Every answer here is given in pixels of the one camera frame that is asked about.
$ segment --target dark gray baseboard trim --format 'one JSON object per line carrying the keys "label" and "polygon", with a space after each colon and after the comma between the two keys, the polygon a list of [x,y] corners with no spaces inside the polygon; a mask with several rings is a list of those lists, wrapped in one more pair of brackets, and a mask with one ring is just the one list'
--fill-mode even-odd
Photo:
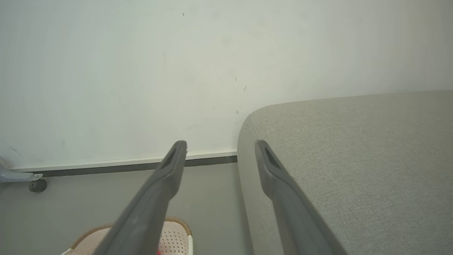
{"label": "dark gray baseboard trim", "polygon": [[[228,164],[228,163],[236,163],[236,162],[237,162],[237,156],[212,157],[212,158],[200,158],[200,159],[186,160],[184,166],[196,167],[196,166],[208,166],[208,165]],[[135,164],[135,165],[126,165],[126,166],[114,166],[114,167],[92,167],[92,168],[81,168],[81,169],[40,171],[40,172],[33,172],[33,173],[42,173],[43,177],[58,177],[58,176],[69,176],[69,175],[130,172],[130,171],[153,170],[153,169],[156,169],[159,164],[160,163],[148,163],[148,164]]]}

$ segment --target basket rim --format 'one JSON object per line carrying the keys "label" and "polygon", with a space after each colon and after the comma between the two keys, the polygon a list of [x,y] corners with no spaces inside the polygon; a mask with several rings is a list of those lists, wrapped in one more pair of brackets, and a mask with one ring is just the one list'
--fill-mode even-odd
{"label": "basket rim", "polygon": [[[190,230],[190,227],[189,225],[187,225],[187,223],[185,221],[183,221],[181,218],[178,218],[178,217],[166,217],[165,218],[165,221],[168,221],[168,222],[175,222],[175,223],[178,223],[180,224],[181,226],[183,226],[184,230],[186,231],[187,233],[187,236],[190,236],[192,235],[192,231]],[[95,233],[95,232],[98,232],[100,230],[104,230],[104,229],[108,229],[108,228],[111,228],[113,227],[115,223],[114,222],[110,222],[110,223],[106,223],[106,224],[103,224],[103,225],[100,225],[100,226],[97,226],[95,228],[92,228],[90,229],[89,231],[87,231],[85,234],[83,234],[82,236],[80,236],[75,242],[74,244],[71,246],[71,249],[75,250],[77,248],[77,246],[85,239],[87,238],[89,235]]]}

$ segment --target wicker basket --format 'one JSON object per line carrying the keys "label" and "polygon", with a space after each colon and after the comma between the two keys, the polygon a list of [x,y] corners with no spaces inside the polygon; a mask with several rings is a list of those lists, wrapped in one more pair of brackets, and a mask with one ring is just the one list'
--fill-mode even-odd
{"label": "wicker basket", "polygon": [[[88,231],[62,255],[93,254],[112,226],[113,223],[105,224]],[[159,240],[159,251],[161,255],[193,255],[192,231],[185,221],[177,217],[165,219]]]}

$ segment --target gray floor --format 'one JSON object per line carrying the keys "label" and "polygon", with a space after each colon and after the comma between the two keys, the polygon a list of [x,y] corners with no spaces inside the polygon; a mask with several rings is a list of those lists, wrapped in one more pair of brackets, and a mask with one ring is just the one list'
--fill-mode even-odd
{"label": "gray floor", "polygon": [[[3,184],[2,253],[61,254],[87,230],[115,221],[151,173],[52,177],[39,194],[25,182]],[[167,215],[189,224],[195,255],[253,254],[236,163],[185,168]]]}

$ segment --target gray fabric sofa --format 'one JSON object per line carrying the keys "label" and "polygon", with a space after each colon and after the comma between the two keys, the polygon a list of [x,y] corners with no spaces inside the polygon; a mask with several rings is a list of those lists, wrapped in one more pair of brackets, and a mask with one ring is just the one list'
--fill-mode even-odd
{"label": "gray fabric sofa", "polygon": [[257,139],[269,143],[349,254],[453,250],[453,91],[283,103],[250,114],[237,157],[253,249],[280,255]]}

